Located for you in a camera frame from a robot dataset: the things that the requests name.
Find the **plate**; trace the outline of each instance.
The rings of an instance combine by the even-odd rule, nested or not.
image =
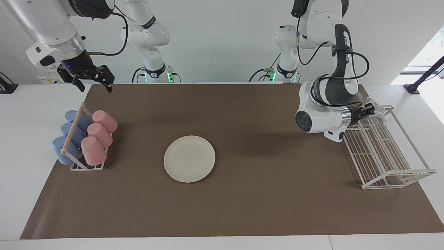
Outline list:
[[[215,161],[213,146],[194,135],[175,140],[163,157],[165,170],[171,178],[185,183],[202,180],[211,172]]]

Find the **white table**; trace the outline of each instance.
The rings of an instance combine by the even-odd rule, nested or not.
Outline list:
[[[51,141],[60,135],[66,111],[77,109],[84,93],[70,85],[21,85],[0,95],[0,249],[442,249],[444,233],[315,235],[283,237],[94,238],[18,240],[55,161]],[[444,125],[421,96],[402,86],[367,85],[380,104],[395,114],[431,168],[438,173],[420,182],[444,220]],[[402,150],[407,141],[395,135]],[[411,165],[417,159],[409,159]]]

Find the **black stand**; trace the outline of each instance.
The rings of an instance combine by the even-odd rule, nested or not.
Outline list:
[[[7,83],[0,77],[0,94],[12,94],[18,86],[19,85],[15,83]]]
[[[421,76],[414,84],[404,85],[404,88],[410,94],[419,94],[418,87],[423,83],[430,75],[432,75],[441,65],[444,64],[444,56],[441,57],[424,75]]]

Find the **blue cup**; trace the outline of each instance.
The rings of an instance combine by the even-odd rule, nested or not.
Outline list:
[[[77,115],[77,111],[70,110],[70,111],[66,112],[65,120],[67,122],[73,122],[76,115]],[[86,118],[84,115],[81,115],[79,122],[77,123],[77,127],[79,127],[81,130],[83,130],[83,132],[86,133],[88,131],[88,126],[91,125],[91,123],[92,122],[88,118]]]
[[[65,136],[57,137],[52,141],[52,147],[54,148],[54,152],[57,155],[57,159],[60,161],[60,163],[62,163],[63,165],[71,165],[74,162],[70,158],[68,158],[68,156],[60,155],[60,151],[63,148],[65,140],[66,140]],[[82,155],[80,150],[74,145],[72,141],[69,142],[68,152],[72,154],[77,160],[80,159],[80,156]]]
[[[60,131],[62,132],[62,135],[65,137],[68,137],[69,130],[72,127],[72,122],[67,122],[62,125],[60,128]],[[86,138],[86,133],[83,132],[78,126],[74,128],[74,133],[72,134],[71,141],[76,145],[78,148],[82,145],[82,140]]]

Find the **brown tabletop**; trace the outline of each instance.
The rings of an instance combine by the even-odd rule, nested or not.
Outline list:
[[[344,143],[300,131],[298,91],[115,85],[108,94],[93,85],[86,107],[119,122],[105,168],[72,172],[57,162],[21,239],[444,231],[419,184],[362,190]],[[211,173],[191,184],[163,166],[167,147],[186,135],[216,152]]]

